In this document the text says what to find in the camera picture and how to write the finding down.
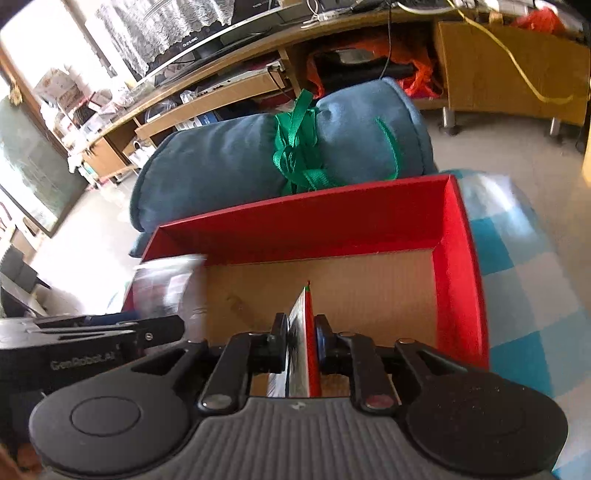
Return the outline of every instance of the black cable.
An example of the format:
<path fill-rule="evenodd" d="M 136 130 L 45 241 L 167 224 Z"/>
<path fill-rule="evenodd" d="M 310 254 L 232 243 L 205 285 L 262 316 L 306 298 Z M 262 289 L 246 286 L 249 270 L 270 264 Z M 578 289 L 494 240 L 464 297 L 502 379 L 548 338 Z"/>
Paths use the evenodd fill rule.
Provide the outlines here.
<path fill-rule="evenodd" d="M 390 57 L 392 56 L 392 3 L 388 0 L 385 0 L 385 2 L 388 5 L 388 58 L 386 59 L 386 65 L 384 65 L 382 73 L 379 74 L 379 80 L 384 77 L 386 69 L 390 65 Z"/>
<path fill-rule="evenodd" d="M 288 100 L 293 100 L 293 98 L 291 98 L 289 95 L 287 95 L 287 92 L 285 91 L 285 89 L 283 87 L 281 87 L 279 85 L 279 83 L 277 83 L 277 80 L 275 80 L 275 77 L 272 75 L 271 73 L 271 67 L 267 67 L 267 73 L 269 74 L 269 76 L 271 77 L 271 80 L 273 80 L 273 83 L 276 85 L 277 88 L 279 88 L 279 90 L 281 90 L 281 93 L 283 95 L 285 95 L 287 97 Z"/>

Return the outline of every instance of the wooden cabinet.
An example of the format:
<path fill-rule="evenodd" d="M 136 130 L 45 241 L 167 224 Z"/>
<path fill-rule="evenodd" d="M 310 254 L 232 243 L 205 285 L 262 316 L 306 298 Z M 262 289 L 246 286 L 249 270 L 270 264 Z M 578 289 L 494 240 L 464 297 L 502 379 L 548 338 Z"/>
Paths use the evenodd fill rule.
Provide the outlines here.
<path fill-rule="evenodd" d="M 82 157 L 101 179 L 112 177 L 128 168 L 128 164 L 104 138 L 99 138 L 83 152 Z"/>
<path fill-rule="evenodd" d="M 436 24 L 449 107 L 552 118 L 582 125 L 589 95 L 589 49 L 553 35 L 502 25 L 489 30 L 513 53 L 535 88 L 565 105 L 540 101 L 493 39 L 465 22 Z"/>

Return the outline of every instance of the red plastic bag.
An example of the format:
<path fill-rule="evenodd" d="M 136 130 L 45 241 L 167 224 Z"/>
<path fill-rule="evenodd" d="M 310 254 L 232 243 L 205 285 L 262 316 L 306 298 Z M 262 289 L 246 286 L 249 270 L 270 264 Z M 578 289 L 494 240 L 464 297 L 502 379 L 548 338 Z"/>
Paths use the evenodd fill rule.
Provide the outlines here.
<path fill-rule="evenodd" d="M 548 7 L 544 7 L 542 10 L 535 10 L 524 17 L 519 17 L 511 24 L 511 26 L 558 36 L 561 36 L 566 32 L 558 15 Z"/>
<path fill-rule="evenodd" d="M 371 52 L 375 59 L 386 58 L 389 50 L 388 34 L 383 32 L 368 33 L 367 31 L 349 33 L 346 37 L 335 38 L 310 52 L 306 62 L 306 76 L 316 86 L 316 91 L 312 92 L 315 99 L 322 98 L 326 92 L 316 69 L 314 55 L 340 48 L 362 48 Z M 413 76 L 397 80 L 410 98 L 439 98 L 441 96 L 432 88 L 433 64 L 427 53 L 427 46 L 420 39 L 411 35 L 401 35 L 400 38 L 394 36 L 390 60 L 394 63 L 412 63 L 417 69 Z"/>

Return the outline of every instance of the metal table leg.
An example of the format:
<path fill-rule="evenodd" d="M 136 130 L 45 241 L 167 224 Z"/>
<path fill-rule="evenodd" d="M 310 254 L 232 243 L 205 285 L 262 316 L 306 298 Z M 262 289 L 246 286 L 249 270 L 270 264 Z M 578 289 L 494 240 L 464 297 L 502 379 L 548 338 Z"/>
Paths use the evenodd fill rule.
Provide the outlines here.
<path fill-rule="evenodd" d="M 445 106 L 442 110 L 443 116 L 443 124 L 441 128 L 443 131 L 453 137 L 460 132 L 460 128 L 456 124 L 456 113 L 455 111 L 451 110 L 449 107 Z"/>

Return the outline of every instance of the book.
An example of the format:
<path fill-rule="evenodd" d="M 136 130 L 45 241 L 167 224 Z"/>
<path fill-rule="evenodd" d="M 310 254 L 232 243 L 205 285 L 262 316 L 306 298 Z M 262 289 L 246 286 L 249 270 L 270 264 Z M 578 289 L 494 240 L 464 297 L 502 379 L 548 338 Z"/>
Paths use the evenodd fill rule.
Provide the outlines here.
<path fill-rule="evenodd" d="M 321 397 L 312 295 L 308 284 L 288 317 L 285 370 L 270 374 L 267 397 Z"/>

